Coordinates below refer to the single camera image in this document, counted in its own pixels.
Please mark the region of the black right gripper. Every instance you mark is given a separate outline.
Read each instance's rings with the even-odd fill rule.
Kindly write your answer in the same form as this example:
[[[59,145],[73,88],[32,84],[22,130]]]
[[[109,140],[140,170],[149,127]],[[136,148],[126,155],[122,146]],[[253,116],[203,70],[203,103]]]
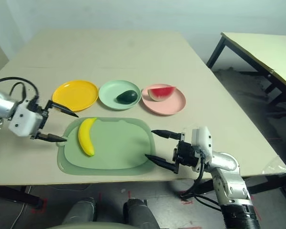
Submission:
[[[199,165],[200,157],[195,156],[194,147],[190,143],[184,141],[185,133],[175,133],[169,130],[152,130],[151,132],[163,138],[167,139],[171,138],[179,141],[176,148],[174,149],[174,154],[173,154],[173,161],[175,163],[169,163],[164,158],[158,156],[145,154],[145,156],[150,161],[152,161],[153,163],[162,168],[174,172],[175,174],[178,174],[179,172],[179,165],[189,166],[194,168],[197,165]]]

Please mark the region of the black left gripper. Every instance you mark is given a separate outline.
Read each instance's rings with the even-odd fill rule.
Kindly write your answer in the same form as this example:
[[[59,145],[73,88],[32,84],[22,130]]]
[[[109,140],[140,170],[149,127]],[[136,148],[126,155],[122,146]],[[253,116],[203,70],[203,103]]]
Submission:
[[[73,117],[78,117],[78,115],[70,110],[68,107],[58,104],[56,102],[53,102],[52,100],[49,100],[47,102],[47,108],[57,108],[59,109],[62,113],[65,113],[67,115],[71,115]],[[42,108],[37,104],[36,101],[30,101],[30,111],[33,112],[33,124],[30,132],[31,138],[43,140],[46,142],[54,142],[54,143],[59,143],[59,142],[66,142],[67,139],[53,135],[53,134],[43,134],[39,130],[43,129],[47,119],[48,119],[48,110],[45,108]]]

